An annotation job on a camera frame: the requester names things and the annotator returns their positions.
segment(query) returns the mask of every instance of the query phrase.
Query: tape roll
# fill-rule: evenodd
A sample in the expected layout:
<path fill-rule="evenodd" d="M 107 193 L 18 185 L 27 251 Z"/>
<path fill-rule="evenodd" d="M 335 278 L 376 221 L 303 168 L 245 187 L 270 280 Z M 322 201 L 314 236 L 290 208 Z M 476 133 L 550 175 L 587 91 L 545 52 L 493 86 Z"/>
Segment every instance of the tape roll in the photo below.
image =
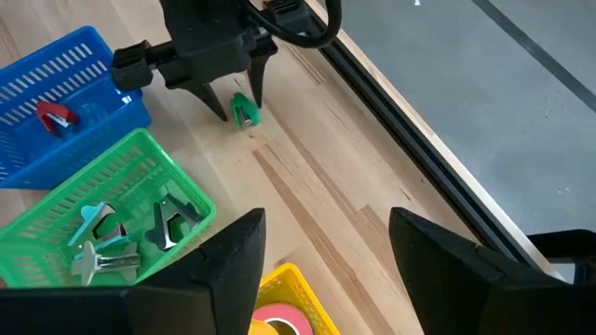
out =
<path fill-rule="evenodd" d="M 264 321 L 270 325 L 275 325 L 276 323 L 283 324 L 287 326 L 286 328 L 293 331 L 292 335 L 314 335 L 306 315 L 300 309 L 287 303 L 268 304 L 254 311 L 252 318 Z"/>
<path fill-rule="evenodd" d="M 268 323 L 252 319 L 251 327 L 249 328 L 249 335 L 279 335 L 279 333 Z"/>

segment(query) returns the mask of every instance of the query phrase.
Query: gray floor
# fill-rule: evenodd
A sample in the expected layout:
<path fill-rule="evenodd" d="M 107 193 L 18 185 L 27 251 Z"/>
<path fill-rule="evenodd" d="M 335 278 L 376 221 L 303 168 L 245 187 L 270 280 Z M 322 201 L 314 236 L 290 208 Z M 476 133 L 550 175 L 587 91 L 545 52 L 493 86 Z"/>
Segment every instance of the gray floor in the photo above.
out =
<path fill-rule="evenodd" d="M 596 231 L 596 113 L 471 0 L 344 0 L 344 29 L 527 234 Z M 596 90 L 596 1 L 493 3 Z"/>

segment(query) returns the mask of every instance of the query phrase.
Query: black metal rail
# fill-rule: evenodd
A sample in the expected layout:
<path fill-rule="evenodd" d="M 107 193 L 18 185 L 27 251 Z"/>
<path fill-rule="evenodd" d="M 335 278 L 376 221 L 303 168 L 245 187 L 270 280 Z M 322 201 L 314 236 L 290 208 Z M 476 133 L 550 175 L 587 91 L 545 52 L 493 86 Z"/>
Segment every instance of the black metal rail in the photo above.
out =
<path fill-rule="evenodd" d="M 324 31 L 325 23 L 312 8 L 310 14 L 315 22 L 310 33 L 320 34 Z M 330 45 L 322 48 L 320 53 L 437 187 L 441 195 L 484 246 L 539 269 L 532 257 L 467 187 L 425 135 L 341 41 L 336 38 Z"/>

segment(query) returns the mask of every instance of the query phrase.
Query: pink tape roll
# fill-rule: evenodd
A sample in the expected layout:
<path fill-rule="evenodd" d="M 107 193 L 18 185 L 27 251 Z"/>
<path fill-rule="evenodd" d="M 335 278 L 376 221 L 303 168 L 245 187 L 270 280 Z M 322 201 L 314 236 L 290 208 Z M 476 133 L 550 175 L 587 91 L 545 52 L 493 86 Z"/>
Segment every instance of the pink tape roll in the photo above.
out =
<path fill-rule="evenodd" d="M 253 319 L 266 323 L 281 322 L 288 325 L 296 335 L 314 335 L 306 315 L 287 303 L 272 303 L 259 308 L 252 314 Z"/>

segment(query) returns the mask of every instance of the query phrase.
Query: black cable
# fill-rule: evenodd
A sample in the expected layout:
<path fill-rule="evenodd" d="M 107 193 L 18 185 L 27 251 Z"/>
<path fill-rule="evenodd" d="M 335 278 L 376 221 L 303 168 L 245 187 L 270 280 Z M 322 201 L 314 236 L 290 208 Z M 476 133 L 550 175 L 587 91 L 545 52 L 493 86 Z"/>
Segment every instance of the black cable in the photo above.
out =
<path fill-rule="evenodd" d="M 277 38 L 292 43 L 298 47 L 318 48 L 327 46 L 333 38 L 335 38 L 337 33 L 339 33 L 342 25 L 342 1 L 325 0 L 325 6 L 327 7 L 327 13 L 329 14 L 329 21 L 327 23 L 327 30 L 319 36 L 301 36 L 297 33 L 293 33 L 264 18 L 259 9 L 253 4 L 249 3 L 247 10 L 249 11 L 251 18 Z"/>

